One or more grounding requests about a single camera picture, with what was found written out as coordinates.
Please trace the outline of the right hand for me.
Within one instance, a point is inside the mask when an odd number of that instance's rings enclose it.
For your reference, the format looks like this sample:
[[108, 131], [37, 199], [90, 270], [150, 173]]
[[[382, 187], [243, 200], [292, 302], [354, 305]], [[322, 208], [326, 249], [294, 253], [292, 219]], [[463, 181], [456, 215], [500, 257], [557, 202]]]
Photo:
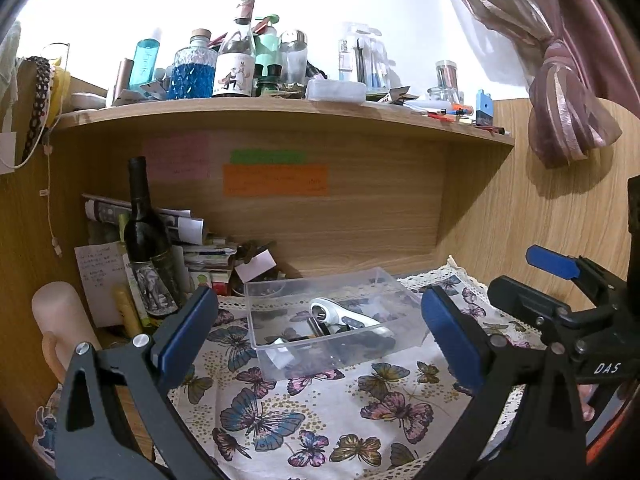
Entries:
[[591, 422], [594, 414], [596, 414], [596, 410], [590, 404], [590, 401], [597, 388], [597, 385], [579, 385], [577, 387], [580, 406], [582, 407], [582, 418], [585, 422]]

